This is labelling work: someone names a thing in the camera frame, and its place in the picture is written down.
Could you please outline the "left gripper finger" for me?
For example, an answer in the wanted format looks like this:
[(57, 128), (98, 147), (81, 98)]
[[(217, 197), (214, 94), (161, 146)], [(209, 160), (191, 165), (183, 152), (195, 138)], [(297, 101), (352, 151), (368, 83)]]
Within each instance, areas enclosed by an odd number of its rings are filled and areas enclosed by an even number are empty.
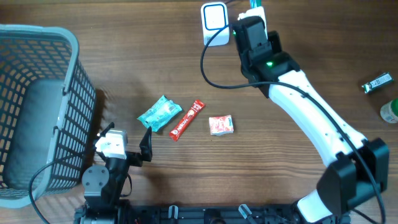
[(139, 144), (141, 150), (141, 159), (143, 161), (151, 161), (152, 160), (152, 128), (149, 127), (142, 138), (142, 141)]
[(97, 134), (98, 137), (105, 137), (106, 133), (114, 128), (114, 123), (110, 122), (107, 127), (105, 127), (100, 133)]

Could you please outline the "light green wipes packet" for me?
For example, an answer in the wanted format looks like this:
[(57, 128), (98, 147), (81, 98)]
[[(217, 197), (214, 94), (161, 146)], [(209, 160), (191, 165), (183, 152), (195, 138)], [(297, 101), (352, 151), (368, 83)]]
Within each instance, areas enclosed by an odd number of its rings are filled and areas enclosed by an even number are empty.
[(157, 132), (182, 111), (180, 105), (162, 95), (157, 102), (137, 119), (152, 132)]

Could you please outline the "red white packet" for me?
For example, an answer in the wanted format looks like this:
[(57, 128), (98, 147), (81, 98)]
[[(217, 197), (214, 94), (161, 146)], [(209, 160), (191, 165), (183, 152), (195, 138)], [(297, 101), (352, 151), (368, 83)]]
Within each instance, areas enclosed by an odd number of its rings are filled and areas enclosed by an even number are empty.
[(189, 124), (195, 119), (197, 114), (206, 106), (204, 102), (200, 100), (195, 100), (190, 109), (187, 111), (187, 113), (184, 115), (184, 117), (180, 120), (178, 125), (169, 132), (169, 136), (172, 138), (174, 141), (178, 141), (183, 132), (186, 130), (186, 128), (189, 126)]

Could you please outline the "red white tissue pack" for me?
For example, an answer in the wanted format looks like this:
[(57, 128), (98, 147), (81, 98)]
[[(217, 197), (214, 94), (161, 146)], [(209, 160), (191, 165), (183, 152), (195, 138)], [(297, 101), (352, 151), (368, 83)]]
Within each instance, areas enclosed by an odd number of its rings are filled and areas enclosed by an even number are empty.
[(232, 116), (209, 117), (210, 134), (220, 136), (234, 132)]

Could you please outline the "long green white package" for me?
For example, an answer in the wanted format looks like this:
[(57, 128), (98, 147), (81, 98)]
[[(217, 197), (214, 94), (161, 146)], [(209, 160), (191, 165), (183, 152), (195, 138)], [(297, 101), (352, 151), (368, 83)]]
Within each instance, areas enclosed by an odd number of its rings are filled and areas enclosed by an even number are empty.
[(249, 0), (252, 9), (262, 6), (261, 0)]

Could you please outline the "green lid jar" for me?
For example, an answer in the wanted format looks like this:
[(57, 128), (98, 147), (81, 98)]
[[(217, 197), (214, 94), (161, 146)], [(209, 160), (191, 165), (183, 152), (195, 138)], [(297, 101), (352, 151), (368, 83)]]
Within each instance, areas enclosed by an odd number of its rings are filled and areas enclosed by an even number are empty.
[(397, 98), (383, 105), (380, 109), (380, 115), (387, 123), (397, 123)]

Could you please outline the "small green white box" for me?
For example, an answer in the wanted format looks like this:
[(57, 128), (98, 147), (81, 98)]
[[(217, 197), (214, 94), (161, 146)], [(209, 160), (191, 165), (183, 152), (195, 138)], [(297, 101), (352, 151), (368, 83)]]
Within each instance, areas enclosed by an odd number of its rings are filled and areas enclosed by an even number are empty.
[(394, 79), (391, 74), (389, 72), (385, 72), (379, 75), (377, 78), (371, 80), (370, 82), (363, 84), (361, 87), (364, 90), (365, 94), (368, 94), (372, 91), (377, 90), (378, 88), (381, 88), (382, 86), (392, 83), (393, 81)]

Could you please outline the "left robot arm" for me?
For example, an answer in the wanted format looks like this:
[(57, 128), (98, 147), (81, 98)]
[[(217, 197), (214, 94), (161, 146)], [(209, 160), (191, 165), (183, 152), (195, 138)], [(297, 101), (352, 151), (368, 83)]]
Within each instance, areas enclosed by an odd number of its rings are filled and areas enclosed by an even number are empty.
[(131, 204), (123, 194), (126, 180), (132, 182), (130, 167), (141, 167), (152, 160), (152, 128), (148, 128), (139, 147), (140, 152), (126, 150), (127, 132), (110, 123), (98, 133), (94, 150), (105, 165), (92, 165), (82, 177), (85, 204), (75, 211), (77, 224), (138, 223), (131, 214)]

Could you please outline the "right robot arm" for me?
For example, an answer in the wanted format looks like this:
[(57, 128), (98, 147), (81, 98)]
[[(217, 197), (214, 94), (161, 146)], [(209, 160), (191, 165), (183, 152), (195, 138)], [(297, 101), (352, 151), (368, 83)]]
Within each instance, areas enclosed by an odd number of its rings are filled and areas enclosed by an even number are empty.
[(297, 202), (305, 223), (340, 217), (387, 189), (389, 149), (348, 125), (315, 91), (298, 63), (282, 50), (276, 31), (250, 16), (232, 24), (249, 83), (279, 105), (318, 151), (326, 170), (316, 189)]

